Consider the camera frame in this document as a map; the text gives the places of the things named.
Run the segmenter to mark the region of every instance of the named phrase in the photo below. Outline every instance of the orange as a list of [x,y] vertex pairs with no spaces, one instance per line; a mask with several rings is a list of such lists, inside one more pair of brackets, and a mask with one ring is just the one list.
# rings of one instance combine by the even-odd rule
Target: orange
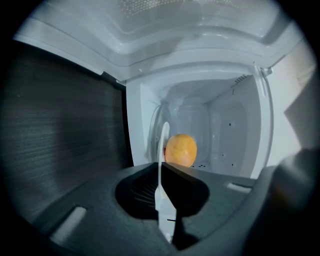
[[177,134],[166,144],[164,157],[168,163],[190,167],[195,162],[196,156],[197,144],[190,135]]

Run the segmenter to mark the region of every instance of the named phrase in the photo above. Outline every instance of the dark gray panel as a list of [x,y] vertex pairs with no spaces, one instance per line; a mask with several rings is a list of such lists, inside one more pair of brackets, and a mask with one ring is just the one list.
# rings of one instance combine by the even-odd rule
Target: dark gray panel
[[83,182],[130,166],[131,152],[121,90],[43,50],[15,48],[1,94],[1,157],[13,205],[32,222]]

